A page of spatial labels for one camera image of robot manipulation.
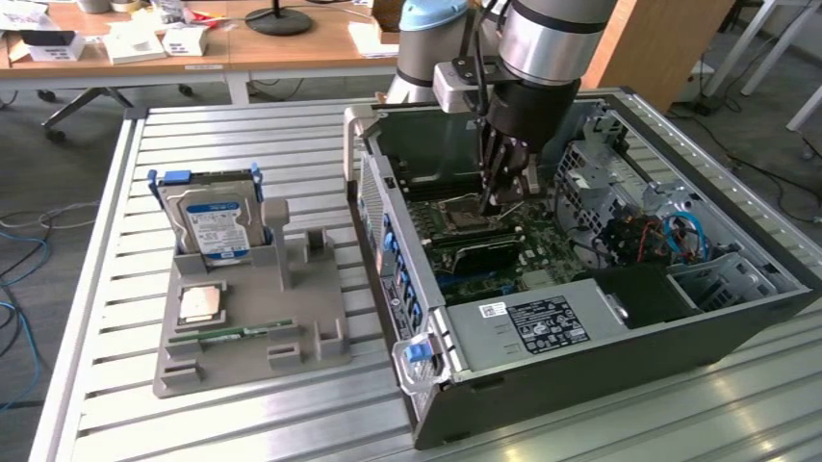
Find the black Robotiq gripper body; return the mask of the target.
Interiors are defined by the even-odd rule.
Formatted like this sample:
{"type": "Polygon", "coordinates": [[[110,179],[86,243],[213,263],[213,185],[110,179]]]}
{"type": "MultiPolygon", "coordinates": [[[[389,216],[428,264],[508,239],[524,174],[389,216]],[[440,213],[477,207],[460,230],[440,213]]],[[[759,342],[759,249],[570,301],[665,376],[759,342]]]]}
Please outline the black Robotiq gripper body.
{"type": "Polygon", "coordinates": [[[560,86],[497,84],[485,119],[508,137],[528,144],[546,144],[557,135],[580,86],[580,79],[560,86]]]}

